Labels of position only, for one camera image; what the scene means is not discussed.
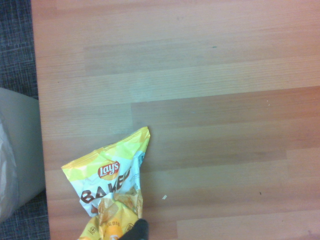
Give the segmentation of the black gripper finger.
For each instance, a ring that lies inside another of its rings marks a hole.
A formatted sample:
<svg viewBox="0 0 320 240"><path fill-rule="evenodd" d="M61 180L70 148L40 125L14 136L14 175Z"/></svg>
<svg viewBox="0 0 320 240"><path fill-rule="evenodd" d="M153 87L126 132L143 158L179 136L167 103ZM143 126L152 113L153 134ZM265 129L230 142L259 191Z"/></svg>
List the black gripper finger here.
<svg viewBox="0 0 320 240"><path fill-rule="evenodd" d="M149 224L145 219L139 219L131 230L124 234L125 240L148 240Z"/></svg>

